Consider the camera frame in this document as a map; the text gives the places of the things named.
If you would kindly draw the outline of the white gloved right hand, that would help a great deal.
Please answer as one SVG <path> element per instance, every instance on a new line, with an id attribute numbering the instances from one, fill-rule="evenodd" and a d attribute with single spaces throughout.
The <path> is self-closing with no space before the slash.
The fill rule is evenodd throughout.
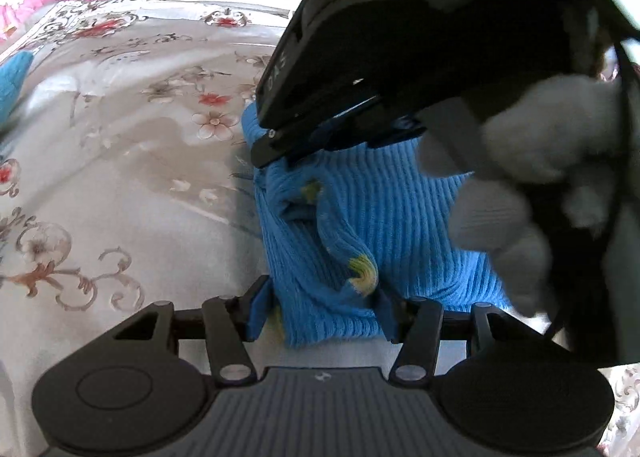
<path id="1" fill-rule="evenodd" d="M 597 156 L 618 144 L 618 81 L 559 76 L 529 89 L 482 129 L 489 157 L 510 182 L 482 180 L 469 162 L 457 162 L 431 133 L 422 136 L 418 159 L 430 177 L 468 175 L 451 208 L 449 236 L 459 248 L 487 253 L 518 314 L 549 313 L 544 290 L 550 267 L 548 238 L 536 228 L 518 183 L 552 183 L 578 177 L 565 206 L 579 226 L 603 223 L 610 175 Z"/>

